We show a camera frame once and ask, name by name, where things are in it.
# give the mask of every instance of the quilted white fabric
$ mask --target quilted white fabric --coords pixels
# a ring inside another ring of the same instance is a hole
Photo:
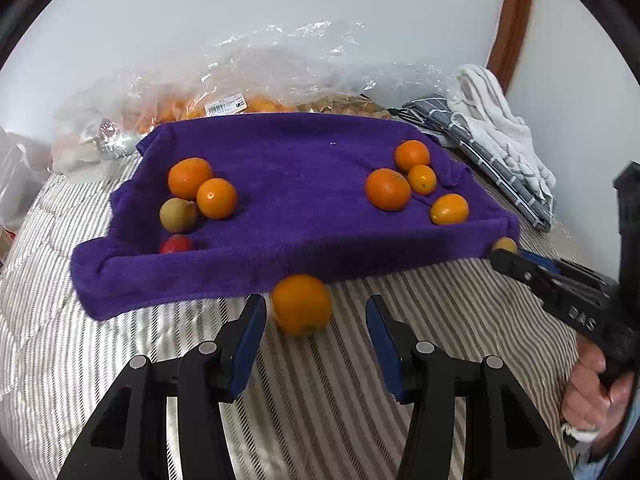
[[[118,161],[96,184],[50,179],[0,277],[0,431],[34,480],[55,478],[133,355],[153,361],[183,355],[242,308],[242,299],[218,298],[154,306],[105,322],[85,316],[69,258],[78,243],[105,234],[109,195],[139,160]],[[521,226],[524,248],[575,257],[561,228],[545,235],[526,221]],[[575,359],[574,335],[486,261],[334,283],[330,290],[328,330],[293,339],[269,322],[247,390],[235,404],[221,405],[238,479],[395,477],[411,407],[396,404],[384,388],[364,323],[373,293],[383,294],[392,314],[418,337],[451,356],[502,356],[561,442],[559,403]],[[462,476],[464,449],[464,404],[456,407],[452,479]],[[181,478],[175,403],[168,407],[167,446],[171,478]],[[572,452],[562,449],[572,463]]]

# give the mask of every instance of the transparent plastic wrap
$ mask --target transparent plastic wrap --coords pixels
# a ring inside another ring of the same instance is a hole
[[[351,60],[350,52],[366,53],[358,42],[363,28],[271,26],[210,46],[198,59],[178,60],[172,75],[132,72],[100,81],[57,114],[54,170],[99,180],[110,160],[130,155],[142,136],[172,121],[297,111],[389,118],[387,107],[447,92],[430,64]]]
[[[49,150],[0,128],[0,263],[40,189],[50,176]]]

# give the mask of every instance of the white label sticker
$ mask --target white label sticker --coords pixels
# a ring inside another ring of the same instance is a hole
[[[213,101],[204,107],[207,117],[215,117],[218,115],[232,115],[241,112],[247,107],[246,101],[242,94],[230,95]]]

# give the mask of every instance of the purple cloth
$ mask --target purple cloth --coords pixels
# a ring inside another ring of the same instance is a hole
[[[393,168],[393,152],[418,139],[431,152],[438,188],[401,212],[374,208],[367,175]],[[329,114],[246,114],[163,124],[138,149],[136,173],[111,195],[106,237],[76,247],[71,276],[87,314],[108,319],[142,306],[270,290],[288,274],[324,282],[483,256],[518,219],[474,181],[468,167],[410,124]],[[169,234],[158,211],[171,197],[176,162],[199,156],[238,190],[235,214],[200,219],[196,250],[157,254]],[[430,205],[459,193],[467,222],[435,226]]]

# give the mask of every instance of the red object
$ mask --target red object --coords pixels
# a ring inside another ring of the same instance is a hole
[[[160,254],[181,253],[183,251],[191,251],[193,243],[189,237],[185,235],[173,235],[160,247]]]

